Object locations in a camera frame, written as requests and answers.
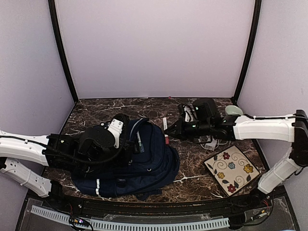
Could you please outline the navy blue student backpack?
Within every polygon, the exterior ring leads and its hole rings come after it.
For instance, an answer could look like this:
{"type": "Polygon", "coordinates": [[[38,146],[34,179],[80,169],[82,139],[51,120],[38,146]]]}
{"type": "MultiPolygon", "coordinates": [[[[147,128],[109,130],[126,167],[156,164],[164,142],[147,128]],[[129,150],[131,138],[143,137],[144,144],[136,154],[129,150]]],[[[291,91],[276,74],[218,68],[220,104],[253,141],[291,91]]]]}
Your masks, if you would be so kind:
{"type": "Polygon", "coordinates": [[[171,184],[178,174],[180,157],[176,149],[165,142],[161,128],[147,118],[131,120],[128,124],[130,141],[137,141],[139,132],[143,152],[134,154],[132,163],[121,166],[120,156],[92,170],[85,176],[71,175],[82,194],[98,197],[119,197],[130,194],[159,194],[160,188],[171,184]]]}

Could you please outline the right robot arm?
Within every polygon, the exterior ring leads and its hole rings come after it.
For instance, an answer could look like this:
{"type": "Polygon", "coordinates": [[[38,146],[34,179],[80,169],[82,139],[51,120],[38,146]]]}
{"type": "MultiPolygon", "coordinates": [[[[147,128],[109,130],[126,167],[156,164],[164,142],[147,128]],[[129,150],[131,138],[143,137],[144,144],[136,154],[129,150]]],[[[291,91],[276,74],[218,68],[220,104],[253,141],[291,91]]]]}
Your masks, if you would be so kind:
{"type": "Polygon", "coordinates": [[[165,130],[168,136],[193,140],[202,136],[235,141],[246,139],[279,140],[289,142],[291,147],[258,181],[257,189],[246,197],[245,204],[250,209],[257,208],[264,196],[288,179],[297,170],[308,166],[308,116],[305,111],[284,116],[221,116],[212,98],[197,99],[192,103],[195,115],[185,120],[184,106],[179,106],[180,118],[165,130]]]}

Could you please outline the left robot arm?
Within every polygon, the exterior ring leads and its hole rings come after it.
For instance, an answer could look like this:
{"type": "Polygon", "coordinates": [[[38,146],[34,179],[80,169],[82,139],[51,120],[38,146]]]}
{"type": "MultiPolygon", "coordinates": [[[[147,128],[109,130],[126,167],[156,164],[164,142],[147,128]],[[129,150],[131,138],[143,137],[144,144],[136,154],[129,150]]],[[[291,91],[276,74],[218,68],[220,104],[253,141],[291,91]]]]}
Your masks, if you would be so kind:
{"type": "Polygon", "coordinates": [[[134,143],[124,128],[94,126],[77,135],[51,134],[25,136],[0,132],[0,171],[27,187],[58,210],[68,206],[62,186],[34,173],[20,163],[26,160],[45,167],[69,171],[72,177],[85,179],[106,169],[133,150],[134,143]]]}

